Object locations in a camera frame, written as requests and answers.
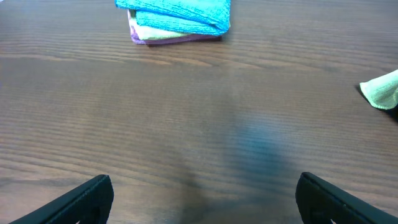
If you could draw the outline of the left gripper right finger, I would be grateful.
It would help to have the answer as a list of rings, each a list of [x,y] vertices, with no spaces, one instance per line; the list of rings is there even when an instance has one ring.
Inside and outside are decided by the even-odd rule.
[[[397,217],[310,172],[301,174],[295,199],[304,224],[397,224]]]

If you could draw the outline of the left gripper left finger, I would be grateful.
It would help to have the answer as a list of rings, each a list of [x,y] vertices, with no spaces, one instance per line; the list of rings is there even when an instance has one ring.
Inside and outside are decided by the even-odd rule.
[[[113,199],[111,179],[101,174],[10,224],[106,224]]]

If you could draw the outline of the green microfiber cloth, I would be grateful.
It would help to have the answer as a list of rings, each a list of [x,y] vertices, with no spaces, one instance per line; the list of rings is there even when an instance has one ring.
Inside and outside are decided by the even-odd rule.
[[[377,109],[391,110],[397,106],[397,70],[359,84],[361,93]]]

